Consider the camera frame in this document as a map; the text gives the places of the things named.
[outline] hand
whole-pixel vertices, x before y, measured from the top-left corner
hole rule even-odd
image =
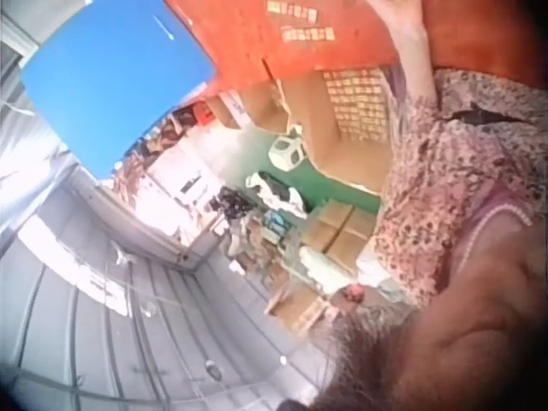
[[[388,27],[390,34],[422,34],[425,31],[422,0],[366,0]]]

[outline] person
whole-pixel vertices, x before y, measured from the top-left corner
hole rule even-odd
[[[415,309],[374,331],[348,318],[329,384],[278,410],[544,409],[547,93],[434,73],[421,0],[368,2],[407,90],[369,249]]]

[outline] cardboard box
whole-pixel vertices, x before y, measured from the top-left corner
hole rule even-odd
[[[347,221],[350,212],[352,212],[350,204],[339,203],[335,200],[329,200],[319,212],[318,219],[331,227],[340,229]]]
[[[304,233],[301,236],[301,244],[309,246],[318,253],[325,253],[327,248],[335,240],[337,229],[317,218],[308,222]]]
[[[356,260],[366,245],[366,239],[348,231],[342,231],[335,239],[327,257],[355,276],[357,274]]]
[[[342,228],[344,231],[368,240],[375,230],[377,218],[370,212],[354,208],[347,222]]]

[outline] brown cardboard box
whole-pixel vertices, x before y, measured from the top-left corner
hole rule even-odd
[[[368,240],[375,229],[376,222],[376,217],[373,214],[354,208],[342,229],[364,240]]]
[[[331,227],[340,229],[347,221],[352,211],[350,204],[339,203],[335,200],[329,200],[319,212],[318,219]]]
[[[365,245],[366,240],[362,237],[341,231],[326,255],[349,273],[356,275],[356,260]]]
[[[278,301],[273,301],[267,314],[276,317],[290,330],[297,331],[303,322],[302,315],[307,312],[311,305],[318,299],[318,293],[301,285],[290,290]]]
[[[308,222],[307,227],[301,236],[301,243],[305,246],[309,246],[318,253],[325,253],[327,248],[329,248],[334,241],[336,235],[336,228],[314,218],[312,221]]]

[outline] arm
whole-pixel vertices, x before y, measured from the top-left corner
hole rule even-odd
[[[428,34],[424,27],[414,33],[391,33],[392,41],[400,57],[408,91],[412,100],[428,99],[438,103],[434,84]]]
[[[428,34],[423,21],[422,0],[367,0],[386,25],[405,75],[408,99],[435,110],[438,96],[434,84]]]

